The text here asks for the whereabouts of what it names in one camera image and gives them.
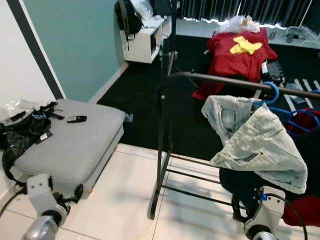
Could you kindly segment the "navy blue garment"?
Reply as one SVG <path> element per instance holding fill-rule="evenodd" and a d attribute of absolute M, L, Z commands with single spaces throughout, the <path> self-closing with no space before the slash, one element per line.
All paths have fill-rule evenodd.
<path fill-rule="evenodd" d="M 224 167 L 219 169 L 219 182 L 238 200 L 254 199 L 256 191 L 269 183 L 253 171 L 237 171 Z"/>

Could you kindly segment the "blue plastic hanger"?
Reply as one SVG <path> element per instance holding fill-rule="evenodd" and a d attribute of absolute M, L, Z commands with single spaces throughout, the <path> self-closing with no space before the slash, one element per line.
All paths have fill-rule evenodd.
<path fill-rule="evenodd" d="M 320 109 L 307 107 L 293 111 L 281 110 L 279 114 L 284 116 L 286 132 L 292 136 L 320 130 Z"/>
<path fill-rule="evenodd" d="M 272 81 L 265 81 L 262 84 L 270 86 L 271 91 L 266 91 L 265 93 L 262 93 L 260 95 L 260 100 L 258 101 L 258 105 L 272 105 L 273 103 L 276 103 L 279 96 L 281 95 L 281 92 L 279 90 L 279 87 Z"/>

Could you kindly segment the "light denim shorts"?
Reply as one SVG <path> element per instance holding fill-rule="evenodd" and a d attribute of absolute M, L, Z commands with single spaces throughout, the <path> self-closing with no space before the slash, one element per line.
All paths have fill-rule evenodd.
<path fill-rule="evenodd" d="M 253 98 L 211 95 L 202 115 L 222 142 L 210 164 L 250 171 L 293 194 L 307 190 L 308 169 L 281 119 Z"/>

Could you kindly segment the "small black phone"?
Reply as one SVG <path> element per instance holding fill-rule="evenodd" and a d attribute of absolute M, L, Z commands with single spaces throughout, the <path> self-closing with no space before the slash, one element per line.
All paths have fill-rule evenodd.
<path fill-rule="evenodd" d="M 86 122 L 87 119 L 88 117 L 85 115 L 69 116 L 67 118 L 67 123 L 73 124 L 73 123 Z"/>

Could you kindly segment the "clear plastic bag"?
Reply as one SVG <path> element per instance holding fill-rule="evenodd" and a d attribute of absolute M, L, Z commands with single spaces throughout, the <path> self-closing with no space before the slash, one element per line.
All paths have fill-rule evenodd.
<path fill-rule="evenodd" d="M 10 100 L 6 103 L 0 103 L 0 120 L 10 122 L 12 117 L 22 114 L 30 114 L 34 109 L 41 105 L 39 102 L 34 102 L 28 99 Z"/>

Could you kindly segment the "black metal clothes rack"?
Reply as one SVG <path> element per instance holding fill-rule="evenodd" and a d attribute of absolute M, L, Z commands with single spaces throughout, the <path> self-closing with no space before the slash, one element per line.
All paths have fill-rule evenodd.
<path fill-rule="evenodd" d="M 171 139 L 170 125 L 167 125 L 165 117 L 166 100 L 164 100 L 164 95 L 166 92 L 169 82 L 172 80 L 182 80 L 182 79 L 199 79 L 204 82 L 211 83 L 222 83 L 225 85 L 241 87 L 243 89 L 254 89 L 263 91 L 272 91 L 270 86 L 263 83 L 254 83 L 249 81 L 236 80 L 233 78 L 218 77 L 213 75 L 192 73 L 188 71 L 179 71 L 172 73 L 169 77 L 167 74 L 161 74 L 159 89 L 157 90 L 157 113 L 158 113 L 158 127 L 157 127 L 157 178 L 154 183 L 153 194 L 151 195 L 150 206 L 148 208 L 147 217 L 149 220 L 153 220 L 156 217 L 156 210 L 158 208 L 158 201 L 160 199 L 160 191 L 162 189 L 172 190 L 178 192 L 179 194 L 185 194 L 205 201 L 217 202 L 220 204 L 231 205 L 229 202 L 220 201 L 214 198 L 208 198 L 203 195 L 198 195 L 192 192 L 188 192 L 182 189 L 176 189 L 169 185 L 164 184 L 166 172 L 171 172 L 168 169 L 169 159 L 172 157 L 178 158 L 178 155 L 173 154 L 173 142 Z M 279 93 L 284 95 L 293 95 L 300 98 L 309 98 L 320 101 L 320 91 L 302 91 L 295 89 L 288 89 L 285 87 L 279 87 Z"/>

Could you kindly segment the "large red shirt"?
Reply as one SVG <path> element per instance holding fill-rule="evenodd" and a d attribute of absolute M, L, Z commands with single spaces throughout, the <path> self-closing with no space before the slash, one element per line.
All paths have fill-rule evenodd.
<path fill-rule="evenodd" d="M 261 42 L 262 48 L 253 55 L 231 54 L 230 48 L 236 45 L 233 38 L 239 36 L 243 36 L 251 43 Z M 212 54 L 208 75 L 225 78 L 243 77 L 253 83 L 261 82 L 264 62 L 277 61 L 279 58 L 278 54 L 270 47 L 265 27 L 261 27 L 259 33 L 245 30 L 242 33 L 213 34 L 206 43 L 206 50 Z"/>

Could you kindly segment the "yellow cloth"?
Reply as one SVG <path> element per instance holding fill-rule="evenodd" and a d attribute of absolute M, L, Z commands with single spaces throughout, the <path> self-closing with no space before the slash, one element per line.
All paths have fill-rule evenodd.
<path fill-rule="evenodd" d="M 249 54 L 253 55 L 257 50 L 260 50 L 263 46 L 261 42 L 252 43 L 248 41 L 244 36 L 238 36 L 232 39 L 235 45 L 230 48 L 231 54 Z"/>

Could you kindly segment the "white shelf unit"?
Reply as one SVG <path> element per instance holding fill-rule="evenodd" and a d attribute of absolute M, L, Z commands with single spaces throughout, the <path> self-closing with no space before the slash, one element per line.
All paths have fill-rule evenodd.
<path fill-rule="evenodd" d="M 172 19 L 156 15 L 142 21 L 142 28 L 135 34 L 126 35 L 120 30 L 124 60 L 151 64 L 160 52 L 163 40 L 172 33 Z"/>

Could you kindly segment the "white plastic bag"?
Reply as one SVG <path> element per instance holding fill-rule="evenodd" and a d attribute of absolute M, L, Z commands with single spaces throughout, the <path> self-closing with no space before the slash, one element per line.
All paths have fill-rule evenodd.
<path fill-rule="evenodd" d="M 236 15 L 226 20 L 215 31 L 215 34 L 241 34 L 242 32 L 249 31 L 253 34 L 258 34 L 261 30 L 259 23 L 253 21 L 249 15 Z"/>

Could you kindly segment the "black backpack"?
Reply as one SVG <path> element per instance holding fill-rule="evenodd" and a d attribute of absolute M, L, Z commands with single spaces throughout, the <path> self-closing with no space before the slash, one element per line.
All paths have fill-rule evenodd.
<path fill-rule="evenodd" d="M 114 5 L 114 11 L 119 30 L 127 35 L 135 35 L 142 29 L 142 20 L 137 16 L 137 10 L 131 0 L 118 0 Z"/>

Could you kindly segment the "black stand pole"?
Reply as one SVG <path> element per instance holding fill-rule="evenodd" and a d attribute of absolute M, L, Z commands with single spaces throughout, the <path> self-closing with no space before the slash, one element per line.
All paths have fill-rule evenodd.
<path fill-rule="evenodd" d="M 178 50 L 177 50 L 177 21 L 178 21 L 178 6 L 179 0 L 169 0 L 171 5 L 171 33 L 169 36 L 169 64 L 167 70 L 167 77 L 171 76 L 174 70 L 174 64 L 176 59 L 178 59 Z"/>

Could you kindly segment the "dark pleated curtain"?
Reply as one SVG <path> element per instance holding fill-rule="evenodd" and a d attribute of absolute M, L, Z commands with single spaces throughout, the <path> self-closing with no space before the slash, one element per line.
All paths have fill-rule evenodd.
<path fill-rule="evenodd" d="M 299 26 L 320 0 L 179 0 L 177 16 L 224 22 L 250 16 L 261 25 Z"/>

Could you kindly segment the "small black bag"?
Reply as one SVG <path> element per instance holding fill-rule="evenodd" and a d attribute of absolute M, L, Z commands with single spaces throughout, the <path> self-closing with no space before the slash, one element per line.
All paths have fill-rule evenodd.
<path fill-rule="evenodd" d="M 173 16 L 173 0 L 150 0 L 153 15 Z"/>

